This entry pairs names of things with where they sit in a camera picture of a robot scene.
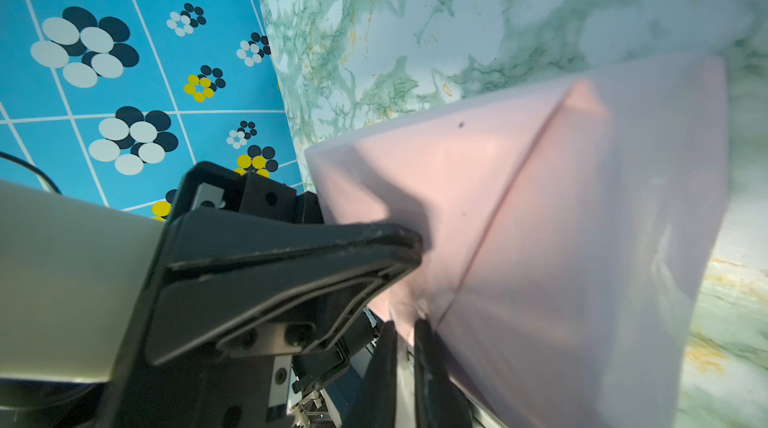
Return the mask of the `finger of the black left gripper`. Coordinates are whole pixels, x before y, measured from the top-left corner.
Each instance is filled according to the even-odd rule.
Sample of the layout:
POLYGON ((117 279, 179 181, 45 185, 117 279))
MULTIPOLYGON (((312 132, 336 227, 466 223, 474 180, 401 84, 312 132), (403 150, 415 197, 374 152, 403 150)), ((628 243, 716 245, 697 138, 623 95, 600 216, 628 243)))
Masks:
POLYGON ((166 228, 144 355, 162 366, 197 350, 246 358, 328 349, 422 254, 422 237, 396 224, 196 209, 166 228))

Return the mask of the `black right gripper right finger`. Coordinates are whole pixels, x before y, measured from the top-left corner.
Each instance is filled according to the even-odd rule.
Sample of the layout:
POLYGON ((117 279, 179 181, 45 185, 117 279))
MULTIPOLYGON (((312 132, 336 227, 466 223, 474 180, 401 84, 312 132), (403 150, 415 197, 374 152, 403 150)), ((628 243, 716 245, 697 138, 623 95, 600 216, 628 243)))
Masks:
POLYGON ((472 415, 451 381, 429 322, 414 325, 415 414, 418 428, 471 428, 472 415))

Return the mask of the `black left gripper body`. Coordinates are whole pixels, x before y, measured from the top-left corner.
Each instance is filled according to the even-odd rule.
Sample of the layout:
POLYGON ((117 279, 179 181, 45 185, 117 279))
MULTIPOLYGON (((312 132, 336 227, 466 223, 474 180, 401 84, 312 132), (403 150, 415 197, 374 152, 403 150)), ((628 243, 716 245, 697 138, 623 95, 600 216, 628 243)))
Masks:
POLYGON ((197 350, 165 365, 144 355, 161 286, 160 253, 167 226, 199 208, 290 224, 322 224, 317 199, 256 174, 239 175, 202 162, 182 179, 172 211, 135 303, 112 379, 95 423, 99 427, 276 427, 287 424, 289 370, 295 356, 227 358, 197 350))

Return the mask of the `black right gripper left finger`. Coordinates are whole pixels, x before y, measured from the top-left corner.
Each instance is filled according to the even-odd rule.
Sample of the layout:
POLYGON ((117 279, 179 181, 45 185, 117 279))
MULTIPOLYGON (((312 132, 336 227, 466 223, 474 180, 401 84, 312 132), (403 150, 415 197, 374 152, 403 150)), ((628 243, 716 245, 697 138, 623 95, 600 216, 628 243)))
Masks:
POLYGON ((398 335, 384 324, 360 391, 343 420, 347 428, 394 428, 397 399, 398 335))

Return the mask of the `purple wrapping paper sheet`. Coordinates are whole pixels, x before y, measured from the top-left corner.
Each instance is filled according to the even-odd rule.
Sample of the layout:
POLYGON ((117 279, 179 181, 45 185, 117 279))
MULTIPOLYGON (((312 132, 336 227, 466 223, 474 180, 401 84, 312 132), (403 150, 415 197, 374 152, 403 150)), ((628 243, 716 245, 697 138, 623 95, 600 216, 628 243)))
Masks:
POLYGON ((729 198, 723 59, 672 54, 468 98, 305 153, 325 220, 419 233, 371 302, 509 427, 669 427, 729 198))

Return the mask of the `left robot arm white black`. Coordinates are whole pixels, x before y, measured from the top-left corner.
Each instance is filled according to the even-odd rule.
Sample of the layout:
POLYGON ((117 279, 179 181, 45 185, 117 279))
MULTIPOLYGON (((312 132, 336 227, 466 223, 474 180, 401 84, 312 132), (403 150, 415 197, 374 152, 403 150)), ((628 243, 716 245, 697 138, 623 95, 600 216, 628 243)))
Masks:
POLYGON ((156 220, 1 186, 5 427, 286 427, 293 358, 334 349, 421 236, 212 163, 156 220))

